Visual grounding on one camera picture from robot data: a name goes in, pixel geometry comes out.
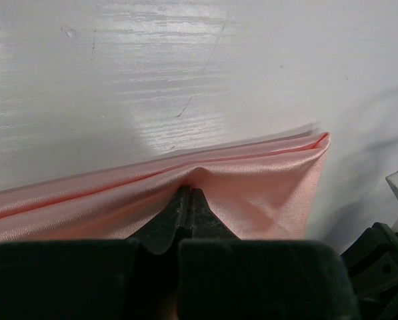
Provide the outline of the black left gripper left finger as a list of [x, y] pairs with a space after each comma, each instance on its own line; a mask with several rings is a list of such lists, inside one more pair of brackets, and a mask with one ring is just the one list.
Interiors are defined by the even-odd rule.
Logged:
[[180, 188], [122, 240], [0, 244], [0, 319], [176, 319]]

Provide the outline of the pink satin napkin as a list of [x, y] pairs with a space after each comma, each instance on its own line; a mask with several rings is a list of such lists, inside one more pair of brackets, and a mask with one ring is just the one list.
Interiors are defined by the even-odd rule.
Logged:
[[179, 187], [201, 189], [241, 239], [305, 232], [331, 143], [328, 133], [193, 151], [0, 192], [0, 243], [124, 239]]

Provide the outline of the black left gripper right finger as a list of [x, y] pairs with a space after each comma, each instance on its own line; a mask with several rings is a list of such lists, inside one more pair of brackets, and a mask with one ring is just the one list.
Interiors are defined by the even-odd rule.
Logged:
[[342, 259], [318, 241], [240, 240], [191, 192], [179, 244], [180, 319], [357, 319]]

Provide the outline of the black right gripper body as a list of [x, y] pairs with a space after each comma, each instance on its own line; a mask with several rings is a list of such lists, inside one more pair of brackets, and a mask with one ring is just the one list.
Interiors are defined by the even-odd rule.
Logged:
[[374, 223], [341, 254], [362, 319], [398, 319], [398, 232]]

